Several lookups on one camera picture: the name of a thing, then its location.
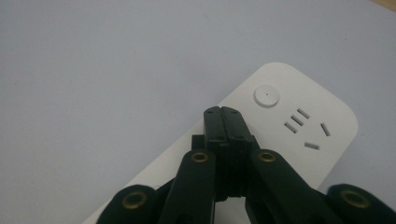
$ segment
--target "white power strip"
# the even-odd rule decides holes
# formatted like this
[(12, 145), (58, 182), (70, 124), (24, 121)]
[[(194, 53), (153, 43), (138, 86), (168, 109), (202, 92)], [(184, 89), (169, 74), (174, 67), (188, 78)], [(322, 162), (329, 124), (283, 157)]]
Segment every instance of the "white power strip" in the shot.
[[(351, 109), (295, 68), (268, 63), (249, 77), (219, 106), (241, 112), (261, 148), (272, 149), (313, 189), (317, 189), (358, 131)], [(191, 136), (203, 134), (201, 119), (127, 186), (155, 189), (175, 177)], [(216, 204), (216, 223), (249, 223), (244, 199)], [(96, 223), (107, 203), (84, 224)]]

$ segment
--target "gray surface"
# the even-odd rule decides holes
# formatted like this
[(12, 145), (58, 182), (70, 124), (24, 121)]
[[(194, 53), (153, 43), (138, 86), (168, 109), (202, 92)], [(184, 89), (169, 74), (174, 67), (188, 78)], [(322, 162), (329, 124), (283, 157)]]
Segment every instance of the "gray surface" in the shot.
[(269, 62), (356, 113), (321, 190), (354, 184), (396, 209), (396, 13), (361, 0), (108, 2), (0, 3), (0, 223), (82, 222)]

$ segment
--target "socket hole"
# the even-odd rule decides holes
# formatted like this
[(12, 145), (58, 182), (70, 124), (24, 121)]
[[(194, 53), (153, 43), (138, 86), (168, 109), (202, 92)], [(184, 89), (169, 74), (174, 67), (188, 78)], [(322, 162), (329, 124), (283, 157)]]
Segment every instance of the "socket hole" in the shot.
[(304, 123), (303, 123), (300, 119), (297, 119), (296, 117), (294, 117), (294, 115), (291, 116), (291, 119), (294, 120), (294, 121), (296, 121), (296, 123), (298, 123), (300, 126), (303, 126), (303, 125), (304, 125)]
[(319, 145), (316, 145), (316, 144), (313, 144), (313, 143), (305, 143), (304, 144), (304, 146), (305, 147), (309, 147), (309, 148), (313, 148), (313, 149), (316, 149), (316, 150), (319, 150)]
[(289, 123), (285, 123), (285, 126), (289, 129), (289, 130), (291, 130), (293, 133), (297, 133), (297, 130), (293, 127), (293, 126), (291, 126), (291, 124), (289, 124)]
[(323, 132), (324, 132), (324, 134), (326, 134), (326, 136), (330, 136), (329, 129), (327, 129), (327, 127), (324, 123), (321, 123), (320, 127), (322, 127)]
[(306, 119), (309, 119), (309, 115), (307, 113), (305, 113), (301, 108), (298, 108), (297, 112), (299, 112), (301, 115), (303, 115)]

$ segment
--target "power strip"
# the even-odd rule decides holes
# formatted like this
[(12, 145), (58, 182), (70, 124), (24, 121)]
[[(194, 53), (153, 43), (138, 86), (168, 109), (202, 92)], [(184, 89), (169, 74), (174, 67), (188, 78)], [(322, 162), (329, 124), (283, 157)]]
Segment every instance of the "power strip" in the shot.
[[(337, 97), (290, 65), (261, 67), (219, 106), (241, 112), (261, 148), (280, 153), (297, 173), (317, 189), (358, 132), (352, 110)], [(201, 119), (137, 175), (135, 184), (158, 188), (175, 177), (191, 136), (203, 134)], [(216, 204), (216, 223), (249, 223), (244, 199)], [(107, 203), (84, 224), (96, 223)]]

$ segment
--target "metal rivet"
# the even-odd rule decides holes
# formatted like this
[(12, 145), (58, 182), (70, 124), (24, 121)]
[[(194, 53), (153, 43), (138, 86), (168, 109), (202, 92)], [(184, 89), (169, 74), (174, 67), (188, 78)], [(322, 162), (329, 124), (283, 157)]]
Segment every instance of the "metal rivet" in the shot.
[(259, 159), (261, 161), (275, 161), (276, 157), (274, 154), (272, 154), (270, 152), (262, 152), (259, 154)]
[(196, 162), (204, 162), (209, 160), (209, 156), (204, 152), (195, 152), (192, 154), (191, 159)]
[(148, 196), (143, 191), (136, 191), (126, 195), (122, 200), (122, 205), (127, 209), (136, 209), (142, 206)]
[(355, 207), (366, 208), (370, 205), (370, 202), (366, 197), (350, 189), (342, 190), (341, 197), (344, 201)]

